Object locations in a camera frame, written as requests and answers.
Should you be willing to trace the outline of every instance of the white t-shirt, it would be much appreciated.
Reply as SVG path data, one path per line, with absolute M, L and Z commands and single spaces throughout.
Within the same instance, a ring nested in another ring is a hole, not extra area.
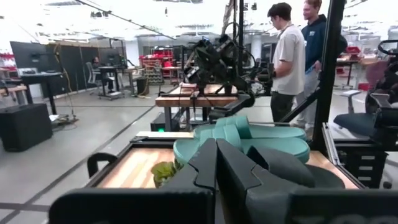
M 288 25 L 279 36 L 272 63 L 277 68 L 281 60 L 293 62 L 291 73 L 275 78 L 272 91 L 285 95 L 298 95 L 304 91 L 305 79 L 305 43 L 301 30 Z

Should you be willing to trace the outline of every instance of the gray pants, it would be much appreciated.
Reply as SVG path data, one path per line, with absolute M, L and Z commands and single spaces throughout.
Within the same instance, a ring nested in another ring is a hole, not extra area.
M 296 96 L 297 105 L 301 104 L 311 95 L 319 84 L 318 72 L 312 71 L 305 75 L 304 91 Z M 305 128 L 313 128 L 315 123 L 315 113 L 317 112 L 317 101 L 313 102 L 303 112 L 297 116 L 297 124 Z

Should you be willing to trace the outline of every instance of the black storage case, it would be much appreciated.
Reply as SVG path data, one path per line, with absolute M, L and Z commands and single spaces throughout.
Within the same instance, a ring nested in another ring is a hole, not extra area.
M 0 137 L 7 152 L 22 152 L 52 137 L 46 104 L 0 109 Z

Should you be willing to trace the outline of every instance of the concrete floor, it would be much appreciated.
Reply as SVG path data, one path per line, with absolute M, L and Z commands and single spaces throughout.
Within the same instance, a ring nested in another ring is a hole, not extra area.
M 162 91 L 171 90 L 163 86 Z M 26 152 L 0 150 L 0 224 L 42 223 L 49 205 L 66 191 L 88 181 L 85 159 L 94 152 L 117 154 L 139 131 L 150 131 L 149 123 L 162 112 L 154 106 L 157 86 L 150 98 L 99 100 L 88 93 L 72 95 L 79 122 L 54 133 L 53 137 Z M 356 96 L 356 111 L 364 111 L 364 94 Z M 70 114 L 68 98 L 56 100 L 60 114 Z M 244 109 L 252 122 L 271 122 L 270 98 L 259 98 Z M 333 95 L 330 124 L 335 138 L 353 138 L 333 124 L 336 115 L 347 112 L 347 99 Z

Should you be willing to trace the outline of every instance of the person sitting at desk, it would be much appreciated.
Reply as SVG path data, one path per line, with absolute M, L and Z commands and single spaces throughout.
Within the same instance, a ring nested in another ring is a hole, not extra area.
M 92 64 L 93 64 L 94 72 L 99 73 L 100 72 L 99 68 L 100 68 L 101 64 L 100 64 L 100 60 L 98 59 L 98 57 L 95 57 L 93 59 Z M 113 91 L 113 80 L 110 79 L 108 76 L 102 77 L 101 80 L 102 80 L 102 85 L 104 85 L 104 86 L 106 85 L 106 83 L 108 83 L 108 93 L 114 93 L 114 91 Z

